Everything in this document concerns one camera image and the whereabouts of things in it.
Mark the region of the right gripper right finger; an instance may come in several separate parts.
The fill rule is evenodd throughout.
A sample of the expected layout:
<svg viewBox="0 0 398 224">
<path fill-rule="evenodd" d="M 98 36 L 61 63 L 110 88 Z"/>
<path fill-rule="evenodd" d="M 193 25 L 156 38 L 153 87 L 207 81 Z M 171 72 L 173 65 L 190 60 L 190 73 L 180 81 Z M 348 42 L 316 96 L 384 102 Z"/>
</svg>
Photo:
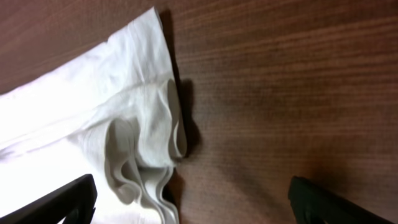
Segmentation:
<svg viewBox="0 0 398 224">
<path fill-rule="evenodd" d="M 299 224 L 392 224 L 304 177 L 292 177 L 288 199 Z"/>
</svg>

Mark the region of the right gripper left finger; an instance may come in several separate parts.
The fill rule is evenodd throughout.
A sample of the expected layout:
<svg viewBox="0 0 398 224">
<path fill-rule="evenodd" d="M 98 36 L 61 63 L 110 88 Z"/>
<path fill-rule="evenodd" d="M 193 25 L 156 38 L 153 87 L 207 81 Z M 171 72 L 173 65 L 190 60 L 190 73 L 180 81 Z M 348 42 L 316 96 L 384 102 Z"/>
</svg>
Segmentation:
<svg viewBox="0 0 398 224">
<path fill-rule="evenodd" d="M 97 195 L 93 176 L 85 174 L 2 217 L 1 224 L 90 224 Z"/>
</svg>

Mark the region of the white t-shirt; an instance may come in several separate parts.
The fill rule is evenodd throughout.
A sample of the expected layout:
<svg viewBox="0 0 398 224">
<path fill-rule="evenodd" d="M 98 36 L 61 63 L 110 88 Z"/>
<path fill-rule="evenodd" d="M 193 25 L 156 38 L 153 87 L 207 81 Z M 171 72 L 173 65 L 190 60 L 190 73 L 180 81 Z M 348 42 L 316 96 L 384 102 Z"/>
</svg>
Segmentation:
<svg viewBox="0 0 398 224">
<path fill-rule="evenodd" d="M 162 190 L 186 151 L 170 54 L 152 8 L 1 95 L 1 215 L 91 174 L 94 223 L 178 223 Z"/>
</svg>

